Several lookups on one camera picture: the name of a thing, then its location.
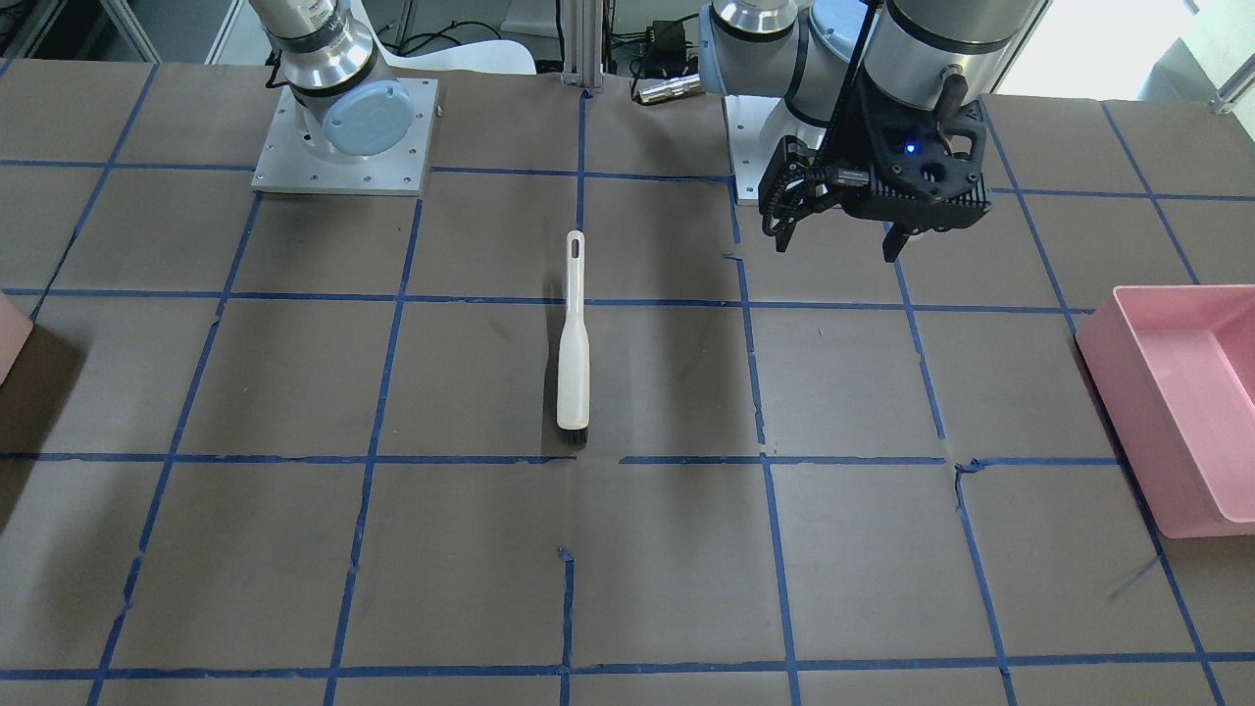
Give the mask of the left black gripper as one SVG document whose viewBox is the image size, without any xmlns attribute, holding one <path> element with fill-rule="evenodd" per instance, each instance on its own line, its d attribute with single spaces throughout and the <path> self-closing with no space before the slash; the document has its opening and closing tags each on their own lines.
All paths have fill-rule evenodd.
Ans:
<svg viewBox="0 0 1255 706">
<path fill-rule="evenodd" d="M 875 107 L 878 90 L 867 75 L 853 75 L 841 89 L 821 144 L 809 148 L 801 138 L 781 137 L 759 179 L 763 233 L 776 253 L 788 250 L 801 219 L 840 204 L 847 193 L 871 187 L 878 153 L 884 150 Z M 905 224 L 884 224 L 882 260 L 896 263 L 911 238 Z"/>
</svg>

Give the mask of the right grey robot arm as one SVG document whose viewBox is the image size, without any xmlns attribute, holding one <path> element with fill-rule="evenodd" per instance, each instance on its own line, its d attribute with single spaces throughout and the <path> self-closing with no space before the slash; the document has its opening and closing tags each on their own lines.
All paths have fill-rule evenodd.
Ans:
<svg viewBox="0 0 1255 706">
<path fill-rule="evenodd" d="M 295 100 L 344 155 L 397 145 L 414 120 L 408 90 L 349 1 L 254 1 Z"/>
</svg>

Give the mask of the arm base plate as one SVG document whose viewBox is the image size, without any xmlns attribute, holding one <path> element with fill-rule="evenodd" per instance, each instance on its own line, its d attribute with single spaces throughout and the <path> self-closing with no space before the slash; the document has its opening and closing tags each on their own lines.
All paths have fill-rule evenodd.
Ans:
<svg viewBox="0 0 1255 706">
<path fill-rule="evenodd" d="M 759 182 L 781 135 L 793 127 L 793 118 L 781 97 L 725 95 L 723 107 L 735 202 L 757 204 Z"/>
<path fill-rule="evenodd" d="M 252 187 L 287 196 L 422 196 L 441 88 L 434 76 L 363 83 L 325 112 L 282 89 Z"/>
</svg>

